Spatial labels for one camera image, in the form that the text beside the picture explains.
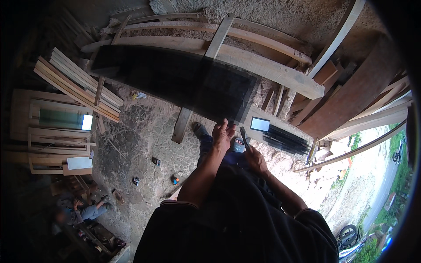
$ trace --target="tire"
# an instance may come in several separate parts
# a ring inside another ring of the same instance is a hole
[[[351,244],[352,242],[354,242],[357,239],[357,227],[354,226],[354,225],[347,225],[339,233],[339,238],[341,238],[343,235],[345,235],[349,232],[352,232],[352,231],[354,232],[354,235],[342,244],[343,247]]]

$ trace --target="concrete floor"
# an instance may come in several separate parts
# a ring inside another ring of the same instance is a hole
[[[102,135],[96,131],[93,178],[101,191],[94,199],[100,194],[111,196],[114,189],[122,194],[124,204],[113,199],[116,211],[98,221],[130,243],[133,256],[154,209],[179,187],[171,176],[182,183],[196,168],[199,141],[191,129],[181,144],[171,140],[179,107],[150,96],[132,100],[125,88],[117,94],[125,100],[120,122],[104,119],[107,131]],[[195,114],[193,121],[203,123],[208,131],[214,125]],[[160,159],[161,165],[155,166],[152,157]],[[139,186],[132,183],[134,177],[139,177]]]

